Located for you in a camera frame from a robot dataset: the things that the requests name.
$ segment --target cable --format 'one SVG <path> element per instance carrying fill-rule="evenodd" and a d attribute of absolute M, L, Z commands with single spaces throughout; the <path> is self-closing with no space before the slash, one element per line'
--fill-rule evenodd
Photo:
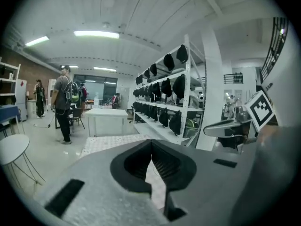
<path fill-rule="evenodd" d="M 55 117 L 55 114 L 54 114 L 54 116 L 52 117 L 50 123 L 49 123 L 46 127 L 40 127 L 40 126 L 38 126 L 37 124 L 33 124 L 33 125 L 32 125 L 32 124 L 30 124 L 30 123 L 28 123 L 28 122 L 27 122 L 27 123 L 30 124 L 31 126 L 34 126 L 34 127 L 37 127 L 37 128 L 42 128 L 42 129 L 50 128 L 51 122 L 53 121 L 54 117 Z"/>

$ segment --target black rectangle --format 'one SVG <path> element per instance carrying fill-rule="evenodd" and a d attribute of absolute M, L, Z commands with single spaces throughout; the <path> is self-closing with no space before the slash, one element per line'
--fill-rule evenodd
<path fill-rule="evenodd" d="M 71 179 L 45 206 L 50 213 L 61 217 L 85 183 Z"/>
<path fill-rule="evenodd" d="M 237 162 L 227 161 L 223 159 L 215 159 L 213 162 L 230 168 L 235 168 L 237 165 Z"/>

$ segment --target gray surface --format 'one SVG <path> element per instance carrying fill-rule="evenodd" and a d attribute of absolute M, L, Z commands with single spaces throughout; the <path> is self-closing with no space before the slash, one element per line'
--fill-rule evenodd
<path fill-rule="evenodd" d="M 42 206 L 72 178 L 85 182 L 62 219 L 73 225 L 146 226 L 167 223 L 148 194 L 124 190 L 111 176 L 112 159 L 140 142 L 87 155 L 69 167 L 35 199 Z"/>
<path fill-rule="evenodd" d="M 164 141 L 192 158 L 197 173 L 183 190 L 171 192 L 175 207 L 186 215 L 168 222 L 149 197 L 121 188 L 109 165 L 131 143 L 94 153 L 68 168 L 54 185 L 37 197 L 45 203 L 71 178 L 85 181 L 82 192 L 71 203 L 63 220 L 74 225 L 242 225 L 264 212 L 283 193 L 296 174 L 301 148 L 299 128 L 279 128 L 264 144 L 245 145 L 241 154 L 213 153 Z M 215 159 L 237 162 L 229 168 Z"/>

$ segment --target railing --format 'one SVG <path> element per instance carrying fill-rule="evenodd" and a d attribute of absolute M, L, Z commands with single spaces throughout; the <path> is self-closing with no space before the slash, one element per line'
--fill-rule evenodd
<path fill-rule="evenodd" d="M 261 69 L 261 83 L 267 78 L 279 58 L 288 30 L 288 20 L 283 17 L 273 18 L 273 32 L 268 55 Z"/>
<path fill-rule="evenodd" d="M 224 74 L 224 84 L 243 84 L 244 77 L 242 73 Z"/>

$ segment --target black chair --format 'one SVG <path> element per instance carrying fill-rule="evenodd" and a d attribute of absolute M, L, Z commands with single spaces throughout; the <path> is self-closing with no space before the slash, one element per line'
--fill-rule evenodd
<path fill-rule="evenodd" d="M 0 131 L 3 131 L 4 137 L 8 137 L 8 134 L 5 130 L 5 126 L 3 126 L 2 124 L 0 124 Z"/>
<path fill-rule="evenodd" d="M 72 114 L 72 117 L 69 117 L 69 120 L 72 123 L 72 132 L 74 132 L 74 121 L 78 121 L 78 122 L 80 121 L 85 129 L 84 123 L 80 117 L 81 116 L 80 111 L 81 111 L 81 109 L 70 110 L 70 112 L 71 112 L 70 114 Z"/>

